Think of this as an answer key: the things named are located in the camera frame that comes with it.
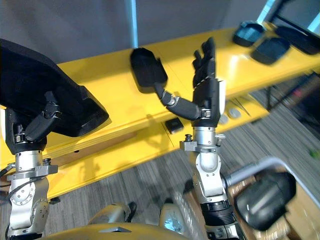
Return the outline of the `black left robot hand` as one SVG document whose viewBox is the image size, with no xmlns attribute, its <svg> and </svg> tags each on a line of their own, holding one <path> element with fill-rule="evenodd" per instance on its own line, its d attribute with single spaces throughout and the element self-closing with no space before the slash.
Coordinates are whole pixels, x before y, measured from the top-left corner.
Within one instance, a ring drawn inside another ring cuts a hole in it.
<svg viewBox="0 0 320 240">
<path fill-rule="evenodd" d="M 45 93 L 46 104 L 32 118 L 11 108 L 4 110 L 5 143 L 13 155 L 25 151 L 43 151 L 47 135 L 52 132 L 62 117 L 58 100 L 52 91 Z"/>
</svg>

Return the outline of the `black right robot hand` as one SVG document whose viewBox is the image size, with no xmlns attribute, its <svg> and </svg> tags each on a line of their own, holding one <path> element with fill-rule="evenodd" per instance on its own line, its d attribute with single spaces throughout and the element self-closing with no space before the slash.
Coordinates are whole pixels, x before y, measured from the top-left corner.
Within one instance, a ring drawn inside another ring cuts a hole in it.
<svg viewBox="0 0 320 240">
<path fill-rule="evenodd" d="M 153 84 L 154 90 L 168 111 L 178 117 L 191 121 L 193 127 L 212 127 L 218 125 L 224 112 L 225 93 L 221 92 L 223 81 L 216 76 L 216 46 L 209 37 L 201 44 L 202 53 L 194 52 L 192 66 L 192 100 L 176 96 L 166 91 L 159 82 Z"/>
</svg>

